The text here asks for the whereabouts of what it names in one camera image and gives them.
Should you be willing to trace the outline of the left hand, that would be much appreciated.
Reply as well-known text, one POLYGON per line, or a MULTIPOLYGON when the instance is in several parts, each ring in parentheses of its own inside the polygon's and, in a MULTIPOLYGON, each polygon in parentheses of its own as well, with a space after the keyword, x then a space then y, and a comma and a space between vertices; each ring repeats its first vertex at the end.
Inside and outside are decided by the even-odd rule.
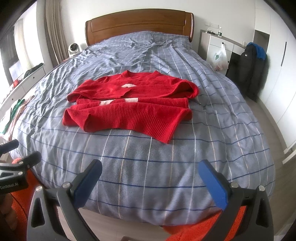
POLYGON ((12 208, 13 197, 10 193, 1 196, 1 214, 11 230, 15 230, 18 219, 15 210, 12 208))

